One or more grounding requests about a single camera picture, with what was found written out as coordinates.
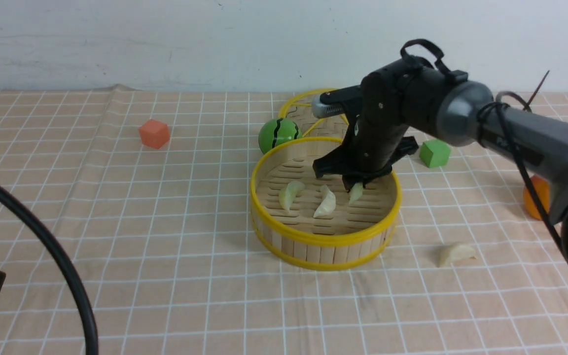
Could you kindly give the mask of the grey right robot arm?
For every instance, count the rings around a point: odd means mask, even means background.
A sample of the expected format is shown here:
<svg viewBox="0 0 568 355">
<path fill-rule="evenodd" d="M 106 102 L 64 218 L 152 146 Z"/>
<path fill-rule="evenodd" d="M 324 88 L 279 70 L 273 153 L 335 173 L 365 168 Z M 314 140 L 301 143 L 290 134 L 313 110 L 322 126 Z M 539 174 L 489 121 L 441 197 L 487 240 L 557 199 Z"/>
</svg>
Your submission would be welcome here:
<svg viewBox="0 0 568 355">
<path fill-rule="evenodd" d="M 313 115 L 344 114 L 342 144 L 313 163 L 317 177 L 340 175 L 347 190 L 389 175 L 416 150 L 404 136 L 414 128 L 451 146 L 471 143 L 519 159 L 550 184 L 548 224 L 561 224 L 568 263 L 568 123 L 498 103 L 491 90 L 463 71 L 437 70 L 424 58 L 402 59 L 368 74 L 360 85 L 318 95 Z"/>
</svg>

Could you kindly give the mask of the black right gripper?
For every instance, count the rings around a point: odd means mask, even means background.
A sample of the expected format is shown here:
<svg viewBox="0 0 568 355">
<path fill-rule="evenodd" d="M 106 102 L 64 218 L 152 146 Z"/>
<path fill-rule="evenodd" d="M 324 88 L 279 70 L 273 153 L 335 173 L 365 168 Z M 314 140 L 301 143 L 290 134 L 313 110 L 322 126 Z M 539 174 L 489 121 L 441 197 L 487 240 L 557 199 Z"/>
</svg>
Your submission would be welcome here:
<svg viewBox="0 0 568 355">
<path fill-rule="evenodd" d="M 340 175 L 349 193 L 358 182 L 366 188 L 390 175 L 392 164 L 400 159 L 394 151 L 407 130 L 400 113 L 403 92 L 397 81 L 409 72 L 406 63 L 393 62 L 361 81 L 361 114 L 347 119 L 349 127 L 340 146 L 314 161 L 317 178 Z"/>
</svg>

